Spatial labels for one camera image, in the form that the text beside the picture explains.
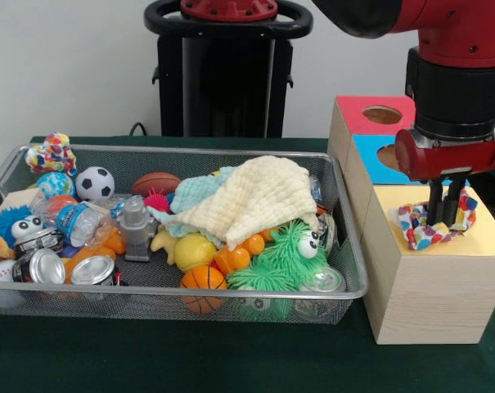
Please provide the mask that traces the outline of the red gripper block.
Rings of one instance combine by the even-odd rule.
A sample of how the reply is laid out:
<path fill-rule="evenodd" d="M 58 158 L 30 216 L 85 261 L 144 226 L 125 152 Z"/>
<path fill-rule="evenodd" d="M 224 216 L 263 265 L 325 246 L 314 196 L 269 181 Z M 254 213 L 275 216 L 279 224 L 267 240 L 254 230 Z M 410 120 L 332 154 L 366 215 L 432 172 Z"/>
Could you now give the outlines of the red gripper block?
<path fill-rule="evenodd" d="M 444 201 L 440 179 L 495 169 L 495 129 L 484 140 L 473 142 L 431 139 L 415 129 L 402 129 L 395 138 L 395 156 L 400 171 L 410 180 L 429 181 L 428 225 L 442 218 L 445 224 L 454 224 L 465 179 L 451 181 Z"/>

